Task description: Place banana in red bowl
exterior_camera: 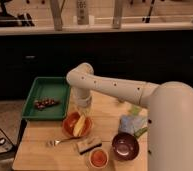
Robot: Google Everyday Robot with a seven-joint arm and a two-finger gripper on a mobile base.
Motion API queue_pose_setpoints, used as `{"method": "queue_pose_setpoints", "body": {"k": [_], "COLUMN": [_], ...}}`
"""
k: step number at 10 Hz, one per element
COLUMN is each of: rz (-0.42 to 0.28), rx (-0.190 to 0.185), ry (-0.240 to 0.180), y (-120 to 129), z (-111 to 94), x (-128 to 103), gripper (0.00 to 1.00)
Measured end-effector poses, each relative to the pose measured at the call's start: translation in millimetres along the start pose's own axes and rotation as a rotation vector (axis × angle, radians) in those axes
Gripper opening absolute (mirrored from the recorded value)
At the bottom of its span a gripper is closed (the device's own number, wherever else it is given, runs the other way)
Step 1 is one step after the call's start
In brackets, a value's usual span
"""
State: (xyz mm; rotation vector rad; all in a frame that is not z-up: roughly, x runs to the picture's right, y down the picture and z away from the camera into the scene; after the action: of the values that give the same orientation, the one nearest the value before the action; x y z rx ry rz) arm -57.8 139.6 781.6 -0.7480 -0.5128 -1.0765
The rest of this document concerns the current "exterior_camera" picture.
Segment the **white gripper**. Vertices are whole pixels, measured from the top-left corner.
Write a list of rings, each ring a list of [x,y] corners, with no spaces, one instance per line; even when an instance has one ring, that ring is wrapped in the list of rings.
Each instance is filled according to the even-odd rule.
[[[89,96],[87,98],[75,98],[75,108],[79,112],[80,115],[87,116],[91,110],[92,97]]]

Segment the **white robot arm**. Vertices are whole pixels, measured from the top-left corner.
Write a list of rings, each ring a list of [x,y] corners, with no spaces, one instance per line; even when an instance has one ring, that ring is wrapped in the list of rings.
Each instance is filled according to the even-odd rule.
[[[100,77],[82,63],[66,75],[80,106],[91,102],[91,91],[128,101],[148,110],[147,171],[193,171],[193,88],[169,81]]]

